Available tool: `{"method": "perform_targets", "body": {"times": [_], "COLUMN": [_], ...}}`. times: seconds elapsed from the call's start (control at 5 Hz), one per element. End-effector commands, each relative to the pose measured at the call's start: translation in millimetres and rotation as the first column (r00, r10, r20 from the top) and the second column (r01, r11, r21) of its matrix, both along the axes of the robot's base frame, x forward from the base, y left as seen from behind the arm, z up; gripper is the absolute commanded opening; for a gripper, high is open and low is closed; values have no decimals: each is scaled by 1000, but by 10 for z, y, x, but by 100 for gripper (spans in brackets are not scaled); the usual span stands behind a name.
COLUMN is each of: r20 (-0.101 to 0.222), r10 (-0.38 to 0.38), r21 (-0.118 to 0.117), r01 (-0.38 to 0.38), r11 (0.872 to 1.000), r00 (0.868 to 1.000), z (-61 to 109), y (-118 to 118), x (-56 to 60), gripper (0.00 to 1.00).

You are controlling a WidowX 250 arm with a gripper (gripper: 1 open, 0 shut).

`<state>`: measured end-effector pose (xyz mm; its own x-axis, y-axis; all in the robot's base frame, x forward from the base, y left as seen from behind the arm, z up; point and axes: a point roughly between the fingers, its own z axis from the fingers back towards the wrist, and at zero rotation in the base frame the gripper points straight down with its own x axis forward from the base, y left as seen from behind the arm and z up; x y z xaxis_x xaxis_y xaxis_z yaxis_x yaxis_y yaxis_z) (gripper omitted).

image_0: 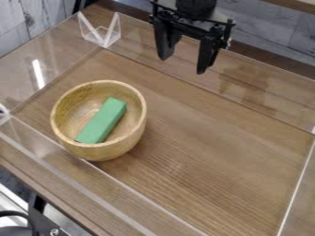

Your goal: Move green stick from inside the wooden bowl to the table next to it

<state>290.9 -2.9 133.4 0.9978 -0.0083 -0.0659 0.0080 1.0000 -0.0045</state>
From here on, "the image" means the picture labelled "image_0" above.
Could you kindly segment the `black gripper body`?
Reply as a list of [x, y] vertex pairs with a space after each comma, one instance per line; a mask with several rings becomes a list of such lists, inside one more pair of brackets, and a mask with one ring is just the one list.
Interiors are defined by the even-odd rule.
[[195, 30], [208, 31], [213, 25], [223, 28], [223, 45], [227, 49], [231, 42], [231, 30], [236, 25], [232, 17], [216, 8], [217, 0], [149, 0], [152, 14], [168, 18]]

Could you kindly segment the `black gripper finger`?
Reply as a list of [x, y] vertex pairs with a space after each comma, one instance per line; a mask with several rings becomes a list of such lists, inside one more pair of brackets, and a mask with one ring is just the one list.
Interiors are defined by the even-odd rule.
[[211, 27], [209, 32], [200, 39], [196, 73], [200, 75], [212, 66], [217, 51], [220, 49], [223, 28], [219, 25]]
[[173, 21], [157, 17], [151, 19], [157, 55], [165, 60], [175, 52], [175, 46], [181, 39], [181, 31]]

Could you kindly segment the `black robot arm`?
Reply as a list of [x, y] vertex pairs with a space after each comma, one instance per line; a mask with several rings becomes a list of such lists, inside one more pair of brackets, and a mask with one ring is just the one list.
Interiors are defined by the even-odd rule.
[[203, 74], [219, 51], [229, 47], [235, 19], [217, 12], [216, 0], [149, 0], [149, 3], [159, 58], [165, 60], [181, 37], [191, 37], [199, 41], [196, 73]]

